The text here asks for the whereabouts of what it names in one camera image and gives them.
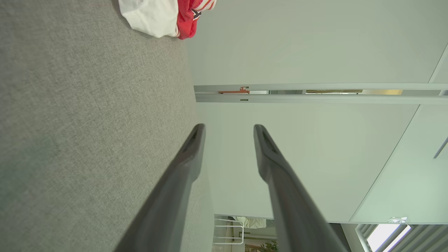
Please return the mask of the red white basketball jersey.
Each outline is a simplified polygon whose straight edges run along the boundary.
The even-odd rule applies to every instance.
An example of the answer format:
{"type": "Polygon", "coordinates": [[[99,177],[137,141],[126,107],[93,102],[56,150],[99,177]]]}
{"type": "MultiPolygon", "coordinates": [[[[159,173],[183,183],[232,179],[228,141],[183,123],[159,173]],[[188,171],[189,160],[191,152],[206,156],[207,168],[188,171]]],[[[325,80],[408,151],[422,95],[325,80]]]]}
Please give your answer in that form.
{"type": "Polygon", "coordinates": [[[155,38],[170,36],[185,40],[196,34],[203,12],[217,0],[118,0],[120,13],[133,30],[155,38]]]}

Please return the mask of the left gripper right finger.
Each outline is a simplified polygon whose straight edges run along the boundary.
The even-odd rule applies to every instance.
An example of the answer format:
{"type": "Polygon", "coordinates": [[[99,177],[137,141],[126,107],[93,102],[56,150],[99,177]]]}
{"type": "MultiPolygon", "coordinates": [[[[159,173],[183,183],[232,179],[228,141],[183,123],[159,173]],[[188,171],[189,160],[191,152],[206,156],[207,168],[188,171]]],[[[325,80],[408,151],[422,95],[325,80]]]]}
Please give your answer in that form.
{"type": "Polygon", "coordinates": [[[254,125],[253,138],[259,174],[269,188],[278,252],[348,252],[267,129],[254,125]]]}

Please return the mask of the white cloth bundle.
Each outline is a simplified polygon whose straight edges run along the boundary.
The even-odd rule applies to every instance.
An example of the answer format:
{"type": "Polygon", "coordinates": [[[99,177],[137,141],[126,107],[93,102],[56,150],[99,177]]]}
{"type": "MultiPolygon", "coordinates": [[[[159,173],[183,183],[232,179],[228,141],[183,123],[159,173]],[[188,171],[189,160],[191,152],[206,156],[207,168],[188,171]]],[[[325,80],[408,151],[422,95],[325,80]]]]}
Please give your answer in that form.
{"type": "Polygon", "coordinates": [[[248,218],[242,216],[233,216],[232,218],[237,222],[240,222],[244,228],[248,229],[267,228],[267,220],[263,218],[248,218]]]}

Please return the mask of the grey fabric sofa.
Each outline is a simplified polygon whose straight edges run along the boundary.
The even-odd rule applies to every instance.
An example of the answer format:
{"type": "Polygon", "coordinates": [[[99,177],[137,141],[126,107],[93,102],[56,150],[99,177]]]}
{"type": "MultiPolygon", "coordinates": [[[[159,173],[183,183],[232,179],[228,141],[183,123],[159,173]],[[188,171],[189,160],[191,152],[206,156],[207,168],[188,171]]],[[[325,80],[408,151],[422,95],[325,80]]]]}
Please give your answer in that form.
{"type": "Polygon", "coordinates": [[[113,252],[197,123],[186,41],[0,0],[0,252],[113,252]]]}

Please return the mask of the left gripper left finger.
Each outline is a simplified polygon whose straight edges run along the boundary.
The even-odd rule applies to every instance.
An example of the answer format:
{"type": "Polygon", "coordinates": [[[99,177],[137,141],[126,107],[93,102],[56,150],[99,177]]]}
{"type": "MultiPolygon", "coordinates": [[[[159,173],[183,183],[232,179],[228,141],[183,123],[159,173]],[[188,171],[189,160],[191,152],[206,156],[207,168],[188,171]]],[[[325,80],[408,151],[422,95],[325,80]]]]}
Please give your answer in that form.
{"type": "Polygon", "coordinates": [[[197,124],[114,252],[180,252],[192,184],[200,176],[206,126],[197,124]]]}

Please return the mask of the grey window blind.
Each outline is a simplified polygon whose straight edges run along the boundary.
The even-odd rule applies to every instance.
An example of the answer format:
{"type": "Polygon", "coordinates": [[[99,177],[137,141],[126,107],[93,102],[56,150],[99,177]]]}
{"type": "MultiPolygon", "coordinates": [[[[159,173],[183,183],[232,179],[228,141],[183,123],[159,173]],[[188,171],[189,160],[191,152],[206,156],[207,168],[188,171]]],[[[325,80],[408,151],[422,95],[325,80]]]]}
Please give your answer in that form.
{"type": "Polygon", "coordinates": [[[448,224],[359,224],[365,252],[448,252],[448,224]]]}

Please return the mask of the grey partition post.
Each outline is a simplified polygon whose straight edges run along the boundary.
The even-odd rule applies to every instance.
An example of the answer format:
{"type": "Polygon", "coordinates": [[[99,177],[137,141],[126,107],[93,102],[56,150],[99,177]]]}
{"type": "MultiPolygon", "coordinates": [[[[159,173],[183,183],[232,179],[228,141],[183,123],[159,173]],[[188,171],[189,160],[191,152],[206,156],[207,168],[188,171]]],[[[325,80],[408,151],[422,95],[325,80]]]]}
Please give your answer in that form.
{"type": "Polygon", "coordinates": [[[196,94],[203,103],[448,105],[448,96],[355,94],[196,94]]]}
{"type": "Polygon", "coordinates": [[[195,92],[263,90],[448,90],[448,83],[299,83],[195,85],[195,92]]]}

